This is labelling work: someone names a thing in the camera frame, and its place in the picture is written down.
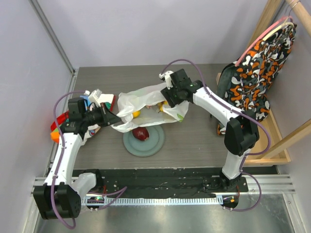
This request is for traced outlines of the colourful rainbow cartoon cloth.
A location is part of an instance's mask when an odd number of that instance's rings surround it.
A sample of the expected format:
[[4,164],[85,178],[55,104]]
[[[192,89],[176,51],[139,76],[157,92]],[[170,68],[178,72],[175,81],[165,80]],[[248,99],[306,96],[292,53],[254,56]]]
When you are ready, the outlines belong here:
[[[115,101],[113,94],[101,94],[100,103],[104,111],[108,109],[112,112]],[[81,136],[82,144],[94,136],[101,128],[98,124],[91,121],[91,111],[96,108],[92,103],[87,106],[87,96],[82,95],[78,98],[72,98],[68,101],[68,110],[56,118],[51,125],[51,139],[55,143],[61,142],[69,133]]]

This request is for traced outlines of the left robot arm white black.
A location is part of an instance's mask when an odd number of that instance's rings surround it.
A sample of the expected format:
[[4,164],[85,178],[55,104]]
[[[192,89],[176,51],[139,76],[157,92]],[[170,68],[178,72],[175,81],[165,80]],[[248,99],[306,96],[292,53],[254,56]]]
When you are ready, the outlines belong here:
[[89,169],[72,180],[77,153],[84,144],[85,134],[90,126],[111,126],[121,118],[113,114],[105,104],[86,108],[82,97],[68,101],[69,120],[60,126],[59,145],[52,168],[43,185],[35,186],[33,197],[45,220],[77,218],[81,211],[81,200],[91,191],[100,193],[104,187],[101,173]]

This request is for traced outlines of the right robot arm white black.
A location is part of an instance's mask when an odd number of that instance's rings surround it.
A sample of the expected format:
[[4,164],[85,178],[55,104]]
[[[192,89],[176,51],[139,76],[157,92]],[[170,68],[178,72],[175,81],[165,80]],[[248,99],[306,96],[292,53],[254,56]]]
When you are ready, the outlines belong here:
[[228,153],[220,173],[219,185],[226,192],[232,191],[241,177],[243,158],[259,140],[255,115],[249,110],[242,111],[231,106],[204,87],[201,80],[192,81],[183,69],[166,71],[159,78],[166,84],[161,94],[170,107],[185,101],[191,102],[205,109],[225,126],[224,144]]

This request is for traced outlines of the grey-blue round plate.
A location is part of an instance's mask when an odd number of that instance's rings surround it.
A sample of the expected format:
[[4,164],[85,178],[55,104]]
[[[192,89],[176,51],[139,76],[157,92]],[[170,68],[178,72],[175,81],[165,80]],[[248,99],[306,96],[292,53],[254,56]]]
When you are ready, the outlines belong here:
[[145,141],[136,139],[131,132],[123,134],[123,144],[127,151],[137,157],[149,157],[157,152],[164,145],[165,134],[160,125],[149,126],[146,128],[149,138]]

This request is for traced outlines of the white plastic bag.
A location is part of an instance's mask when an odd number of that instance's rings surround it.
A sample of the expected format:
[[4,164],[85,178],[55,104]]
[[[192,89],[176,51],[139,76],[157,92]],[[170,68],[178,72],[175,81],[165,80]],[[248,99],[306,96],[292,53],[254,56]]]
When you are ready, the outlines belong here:
[[[120,93],[117,101],[117,116],[121,118],[120,124],[112,128],[121,133],[129,132],[137,127],[149,127],[166,123],[182,122],[189,109],[187,101],[171,108],[164,106],[163,112],[158,112],[157,103],[165,101],[161,90],[165,83],[147,86],[128,93]],[[140,115],[133,118],[132,113],[140,110]]]

